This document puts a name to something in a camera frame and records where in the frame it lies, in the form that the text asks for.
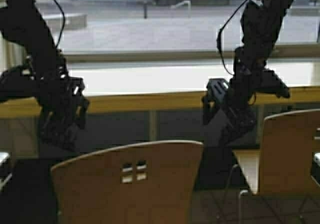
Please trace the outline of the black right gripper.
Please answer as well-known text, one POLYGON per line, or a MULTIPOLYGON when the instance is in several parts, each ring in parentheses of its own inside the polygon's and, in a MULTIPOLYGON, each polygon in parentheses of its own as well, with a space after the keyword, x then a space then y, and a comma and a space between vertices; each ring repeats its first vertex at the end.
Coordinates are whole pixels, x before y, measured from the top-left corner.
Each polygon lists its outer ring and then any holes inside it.
POLYGON ((211 78, 206 85, 202 101, 202 123, 208 125, 218 112, 224 113, 227 122, 222 127, 218 144, 223 147, 251 132, 256 116, 248 104, 232 102, 232 89, 223 78, 211 78))

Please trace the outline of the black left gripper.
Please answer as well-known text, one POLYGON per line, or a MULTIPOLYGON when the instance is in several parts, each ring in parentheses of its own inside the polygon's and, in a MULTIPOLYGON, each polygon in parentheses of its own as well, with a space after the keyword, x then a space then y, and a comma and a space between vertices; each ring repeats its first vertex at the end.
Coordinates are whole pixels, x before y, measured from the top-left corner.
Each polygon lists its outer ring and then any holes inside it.
POLYGON ((43 143, 75 151, 77 134, 85 128, 90 103, 83 95, 84 89, 84 80, 80 77, 40 81, 37 134, 43 143))

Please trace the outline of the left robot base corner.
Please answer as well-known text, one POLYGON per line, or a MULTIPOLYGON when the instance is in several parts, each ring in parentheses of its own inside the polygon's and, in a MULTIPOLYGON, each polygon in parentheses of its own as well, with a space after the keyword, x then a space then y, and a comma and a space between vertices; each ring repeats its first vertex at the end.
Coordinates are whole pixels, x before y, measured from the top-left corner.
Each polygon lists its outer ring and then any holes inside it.
POLYGON ((12 178, 11 156, 7 152, 0 153, 0 191, 12 178))

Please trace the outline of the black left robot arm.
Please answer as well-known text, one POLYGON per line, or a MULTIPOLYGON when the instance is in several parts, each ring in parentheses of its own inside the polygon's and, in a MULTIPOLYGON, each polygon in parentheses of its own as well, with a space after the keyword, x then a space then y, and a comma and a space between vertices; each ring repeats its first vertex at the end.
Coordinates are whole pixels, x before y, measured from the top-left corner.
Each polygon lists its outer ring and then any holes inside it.
POLYGON ((42 142, 74 151, 77 132, 85 127, 89 101, 82 78, 70 76, 36 0, 6 0, 0 10, 0 32, 27 53, 23 64, 0 76, 0 100, 33 97, 41 111, 38 137, 42 142))

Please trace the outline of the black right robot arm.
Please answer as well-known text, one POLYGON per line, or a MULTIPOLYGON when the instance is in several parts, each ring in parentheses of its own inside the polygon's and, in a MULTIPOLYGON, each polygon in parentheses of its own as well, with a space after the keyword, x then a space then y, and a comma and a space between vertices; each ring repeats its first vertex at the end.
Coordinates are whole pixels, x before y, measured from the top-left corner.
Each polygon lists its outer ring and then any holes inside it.
POLYGON ((257 123, 252 112, 251 98, 257 93, 273 94, 277 98, 290 98, 290 89, 275 73, 267 68, 278 40, 284 17, 294 0, 246 0, 240 24, 242 46, 234 51, 233 74, 224 78, 209 79, 206 95, 202 98, 203 123, 214 118, 217 112, 226 116, 218 144, 226 146, 250 132, 257 123))

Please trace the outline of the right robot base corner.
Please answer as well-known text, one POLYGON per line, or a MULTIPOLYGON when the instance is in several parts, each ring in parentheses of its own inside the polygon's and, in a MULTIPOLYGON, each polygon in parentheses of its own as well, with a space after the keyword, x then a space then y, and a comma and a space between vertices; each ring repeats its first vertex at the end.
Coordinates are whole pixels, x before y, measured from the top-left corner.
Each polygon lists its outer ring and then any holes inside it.
POLYGON ((313 154, 311 173, 314 176, 320 174, 320 153, 319 152, 316 152, 313 154))

